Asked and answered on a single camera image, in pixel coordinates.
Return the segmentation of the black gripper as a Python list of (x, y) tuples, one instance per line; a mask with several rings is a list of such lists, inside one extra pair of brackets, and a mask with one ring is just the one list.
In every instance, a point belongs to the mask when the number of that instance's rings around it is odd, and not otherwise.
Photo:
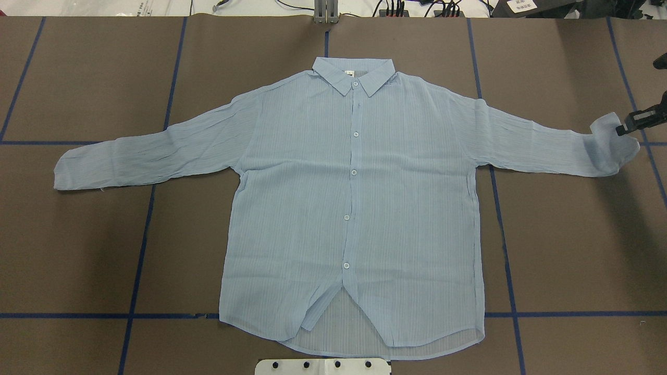
[(662, 94), (661, 102), (644, 110), (634, 111), (627, 115), (627, 127), (625, 124), (615, 128), (617, 136), (622, 137), (632, 131), (652, 128), (666, 122), (666, 92)]

